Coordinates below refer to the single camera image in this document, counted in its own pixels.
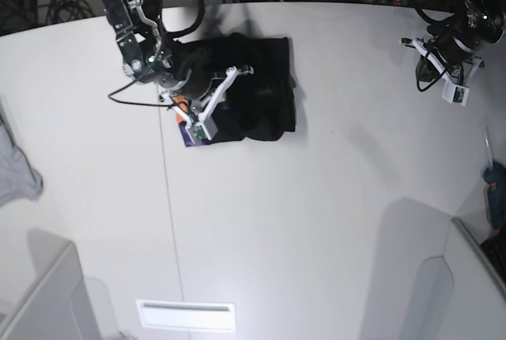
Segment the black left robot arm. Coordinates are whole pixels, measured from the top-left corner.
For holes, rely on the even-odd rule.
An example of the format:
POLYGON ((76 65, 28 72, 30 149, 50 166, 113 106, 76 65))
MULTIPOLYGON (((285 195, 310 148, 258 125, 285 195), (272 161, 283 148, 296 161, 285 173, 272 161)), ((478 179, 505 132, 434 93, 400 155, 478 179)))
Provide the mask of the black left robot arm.
POLYGON ((485 46, 505 35, 505 0, 407 0, 428 25, 425 53, 415 69, 417 89, 424 92, 457 72, 485 46))

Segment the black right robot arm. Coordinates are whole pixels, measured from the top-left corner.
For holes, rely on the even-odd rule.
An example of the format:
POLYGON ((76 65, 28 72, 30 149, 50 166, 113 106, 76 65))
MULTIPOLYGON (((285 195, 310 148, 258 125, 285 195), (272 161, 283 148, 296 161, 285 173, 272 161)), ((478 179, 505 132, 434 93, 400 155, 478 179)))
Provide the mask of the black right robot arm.
POLYGON ((190 123, 199 115, 250 119, 255 112, 253 100, 245 96, 242 84, 225 85, 225 67, 234 66, 239 75, 252 72, 240 61, 233 47, 245 36, 219 36, 208 40, 181 43, 201 25, 204 0, 197 0, 198 14, 185 29, 165 29, 162 0, 102 0, 106 18, 115 31, 115 41, 123 57, 123 69, 133 83, 156 83, 169 93, 161 108, 179 109, 189 115, 190 123))

